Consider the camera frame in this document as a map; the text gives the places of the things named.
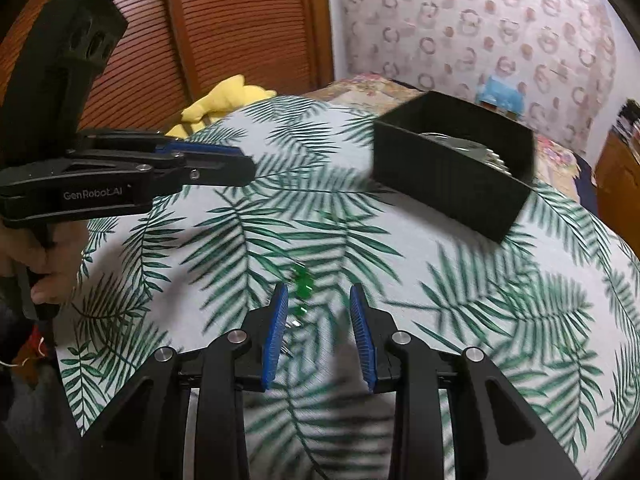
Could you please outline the person's left hand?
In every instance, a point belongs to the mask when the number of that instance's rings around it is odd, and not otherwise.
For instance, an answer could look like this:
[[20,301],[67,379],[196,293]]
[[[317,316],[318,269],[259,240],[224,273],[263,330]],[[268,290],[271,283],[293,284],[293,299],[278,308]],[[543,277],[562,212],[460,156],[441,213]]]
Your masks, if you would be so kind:
[[29,230],[1,227],[1,276],[12,278],[17,263],[41,275],[30,290],[35,304],[64,304],[70,299],[88,244],[85,221],[54,224],[50,233],[53,245],[43,248]]

